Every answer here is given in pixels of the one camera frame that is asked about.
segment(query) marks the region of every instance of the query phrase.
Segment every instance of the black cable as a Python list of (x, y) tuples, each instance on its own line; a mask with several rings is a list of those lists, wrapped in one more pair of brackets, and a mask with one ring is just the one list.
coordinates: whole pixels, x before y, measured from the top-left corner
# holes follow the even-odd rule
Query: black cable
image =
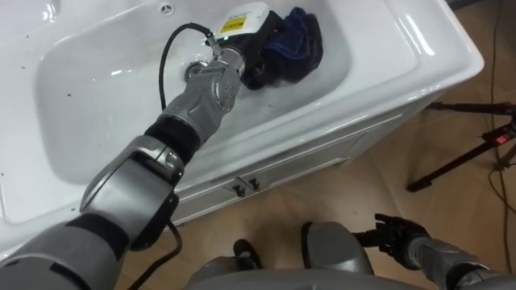
[[(495, 102), (494, 82), (496, 80), (497, 37), (498, 37), (498, 28), (499, 28), (500, 22), (501, 22), (501, 9), (503, 7), (503, 3), (504, 3), (504, 0), (500, 0), (498, 2), (497, 17), (496, 17), (495, 24), (494, 24), (494, 29), (493, 29), (493, 58), (492, 58), (492, 62), (493, 63), (491, 64), (491, 85), (490, 85), (490, 88), (489, 88), (489, 94), (490, 94), (490, 97), (491, 97), (491, 104), (494, 104), (494, 102)], [(491, 127), (494, 130), (494, 128), (495, 128), (495, 116), (494, 116), (494, 114), (491, 114)], [(497, 161), (497, 165), (498, 165), (501, 162), (500, 150), (499, 150), (498, 147), (495, 149), (495, 156), (496, 156), (496, 161)], [(497, 190), (497, 188), (494, 186), (494, 183), (493, 183), (493, 178), (492, 177), (493, 177), (493, 174), (495, 172), (498, 172), (499, 177), (500, 177), (501, 193)], [(511, 263), (511, 260), (510, 260), (510, 247), (509, 247), (509, 235), (508, 235), (508, 232), (509, 232), (509, 211), (511, 211), (512, 213), (516, 213), (516, 211), (514, 211), (514, 208), (507, 201), (507, 188), (506, 188), (506, 181), (505, 181), (504, 174), (503, 174), (503, 169), (501, 169), (501, 170), (497, 170), (497, 169), (492, 170), (489, 173), (489, 175), (488, 175), (488, 179), (489, 179), (489, 184), (491, 185), (491, 188), (493, 189), (493, 191), (496, 193), (498, 198), (500, 198), (500, 200), (504, 204), (504, 230), (503, 230), (504, 248), (505, 248), (505, 253), (506, 253), (506, 265), (507, 265), (507, 268), (509, 269), (509, 273), (512, 273), (513, 272), (513, 268), (512, 268), (512, 263)]]
[(497, 194), (498, 198), (500, 199), (500, 201), (504, 202), (507, 206), (507, 209), (509, 209), (512, 213), (516, 214), (516, 209), (514, 209), (514, 207), (512, 207), (509, 202), (503, 197), (503, 195), (498, 191), (497, 187), (494, 185), (494, 182), (493, 182), (493, 174), (495, 172), (498, 172), (498, 170), (491, 170), (491, 172), (489, 173), (488, 175), (488, 180), (489, 180), (489, 185), (491, 186), (491, 188), (493, 189), (493, 191)]
[(211, 37), (213, 34), (211, 33), (210, 29), (204, 27), (203, 25), (199, 25), (196, 23), (187, 23), (179, 26), (169, 37), (169, 40), (167, 40), (166, 45), (164, 46), (163, 54), (161, 55), (161, 62), (160, 62), (160, 75), (158, 77), (158, 82), (160, 86), (160, 100), (161, 100), (161, 109), (164, 110), (164, 108), (167, 107), (167, 101), (164, 97), (164, 86), (163, 86), (163, 75), (164, 75), (164, 65), (167, 62), (167, 55), (169, 54), (170, 46), (172, 46), (172, 42), (176, 39), (176, 37), (185, 29), (194, 29), (196, 31), (201, 32), (204, 34), (206, 38)]
[[(176, 208), (177, 204), (179, 204), (179, 197), (176, 194), (172, 194), (172, 196), (174, 208)], [(145, 270), (145, 272), (129, 287), (129, 290), (139, 289), (158, 268), (173, 259), (175, 256), (179, 255), (181, 252), (181, 249), (183, 248), (183, 239), (181, 238), (179, 231), (170, 220), (167, 221), (167, 227), (170, 229), (174, 238), (176, 239), (176, 248), (152, 263), (151, 266), (149, 266), (147, 270)]]

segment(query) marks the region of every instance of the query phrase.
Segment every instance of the robotic arm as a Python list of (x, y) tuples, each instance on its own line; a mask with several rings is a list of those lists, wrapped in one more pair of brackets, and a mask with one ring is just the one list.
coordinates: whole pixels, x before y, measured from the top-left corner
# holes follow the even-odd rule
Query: robotic arm
[(377, 214), (377, 228), (355, 234), (363, 247), (378, 247), (406, 269), (423, 272), (439, 290), (509, 289), (513, 276), (489, 270), (479, 259), (400, 217)]
[(235, 48), (222, 49), (93, 179), (79, 217), (45, 230), (0, 264), (2, 288), (112, 289), (127, 251), (149, 248), (165, 228), (178, 203), (174, 187), (231, 111), (244, 67)]

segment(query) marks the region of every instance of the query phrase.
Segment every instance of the yellow label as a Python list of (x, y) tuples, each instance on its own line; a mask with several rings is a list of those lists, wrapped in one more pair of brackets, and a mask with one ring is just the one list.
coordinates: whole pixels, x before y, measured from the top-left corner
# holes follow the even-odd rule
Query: yellow label
[(220, 33), (242, 29), (243, 23), (245, 23), (245, 17), (227, 20)]

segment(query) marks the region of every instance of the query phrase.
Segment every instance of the cabinet handle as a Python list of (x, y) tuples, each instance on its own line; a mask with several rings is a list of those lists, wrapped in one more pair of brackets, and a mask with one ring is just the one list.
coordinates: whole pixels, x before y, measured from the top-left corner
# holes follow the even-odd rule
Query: cabinet handle
[(256, 178), (253, 178), (249, 181), (249, 184), (251, 185), (252, 189), (254, 190), (260, 190), (260, 182)]
[(235, 185), (232, 189), (235, 191), (237, 197), (245, 197), (245, 188), (242, 188), (242, 186)]

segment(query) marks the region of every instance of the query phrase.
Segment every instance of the sink basin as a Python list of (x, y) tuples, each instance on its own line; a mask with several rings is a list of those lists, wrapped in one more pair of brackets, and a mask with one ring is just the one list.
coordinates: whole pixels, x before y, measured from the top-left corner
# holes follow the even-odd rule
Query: sink basin
[[(160, 112), (157, 72), (172, 27), (187, 21), (214, 27), (236, 3), (217, 6), (209, 18), (199, 19), (181, 17), (182, 11), (195, 8), (183, 5), (172, 16), (161, 14), (153, 5), (130, 10), (60, 41), (45, 54), (35, 80), (35, 98), (48, 160), (63, 181), (87, 184), (156, 120)], [(314, 102), (346, 77), (350, 55), (342, 32), (333, 28), (339, 25), (328, 3), (289, 0), (274, 2), (273, 9), (285, 15), (294, 5), (320, 16), (326, 42), (319, 69), (296, 85), (282, 83), (258, 92), (243, 87), (235, 109), (211, 144)], [(165, 73), (168, 101), (185, 88), (185, 66), (210, 60), (211, 50), (203, 40), (200, 33), (188, 31), (173, 44)]]
[[(0, 252), (76, 217), (90, 179), (156, 120), (158, 61), (170, 33), (187, 22), (216, 27), (249, 1), (174, 0), (167, 13), (156, 0), (29, 2), (51, 3), (55, 14), (41, 23), (22, 4), (2, 4), (30, 13), (0, 38)], [(322, 63), (295, 85), (242, 87), (180, 189), (435, 96), (483, 67), (444, 0), (266, 2), (281, 16), (300, 6), (318, 17)], [(197, 32), (176, 39), (168, 101), (185, 88), (189, 63), (209, 55)]]

